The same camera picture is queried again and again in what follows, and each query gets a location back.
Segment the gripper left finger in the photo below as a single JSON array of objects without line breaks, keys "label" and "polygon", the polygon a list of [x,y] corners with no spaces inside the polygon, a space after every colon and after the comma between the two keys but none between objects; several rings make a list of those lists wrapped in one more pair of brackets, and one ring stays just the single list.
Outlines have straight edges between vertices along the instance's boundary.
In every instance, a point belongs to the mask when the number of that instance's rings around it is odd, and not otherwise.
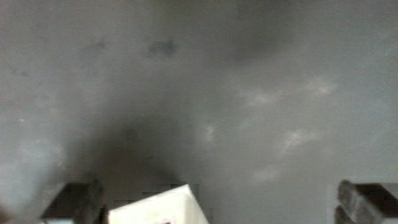
[{"label": "gripper left finger", "polygon": [[39,217],[41,224],[103,224],[105,189],[98,180],[69,182]]}]

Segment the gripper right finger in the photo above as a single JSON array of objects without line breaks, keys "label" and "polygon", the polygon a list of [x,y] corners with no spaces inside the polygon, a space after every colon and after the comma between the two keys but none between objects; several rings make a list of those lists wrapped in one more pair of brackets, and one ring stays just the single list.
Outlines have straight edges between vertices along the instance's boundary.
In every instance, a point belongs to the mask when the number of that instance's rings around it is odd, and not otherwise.
[{"label": "gripper right finger", "polygon": [[352,183],[337,186],[334,224],[398,224],[398,183]]}]

